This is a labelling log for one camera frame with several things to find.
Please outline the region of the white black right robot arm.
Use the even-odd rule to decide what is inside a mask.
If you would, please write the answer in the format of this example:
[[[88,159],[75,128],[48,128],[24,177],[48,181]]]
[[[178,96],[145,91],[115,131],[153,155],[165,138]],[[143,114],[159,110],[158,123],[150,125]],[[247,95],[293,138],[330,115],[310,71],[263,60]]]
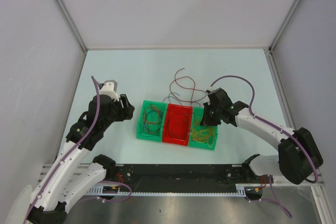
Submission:
[[[309,130],[295,130],[260,118],[249,105],[232,102],[222,88],[207,90],[206,94],[209,101],[204,103],[202,126],[231,124],[253,133],[278,152],[269,156],[255,154],[247,159],[248,166],[242,169],[245,181],[254,183],[262,175],[276,175],[299,185],[311,174],[317,174],[323,158]]]

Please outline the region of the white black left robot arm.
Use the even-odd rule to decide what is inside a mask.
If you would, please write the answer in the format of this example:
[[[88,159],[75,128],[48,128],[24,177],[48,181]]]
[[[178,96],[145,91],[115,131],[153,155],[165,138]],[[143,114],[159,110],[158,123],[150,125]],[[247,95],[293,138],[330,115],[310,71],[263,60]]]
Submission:
[[[26,222],[64,223],[71,208],[90,188],[117,176],[115,161],[100,154],[80,176],[70,180],[108,127],[114,122],[132,119],[133,112],[134,106],[126,94],[117,99],[107,94],[93,97],[89,109],[70,128],[61,153],[33,192]]]

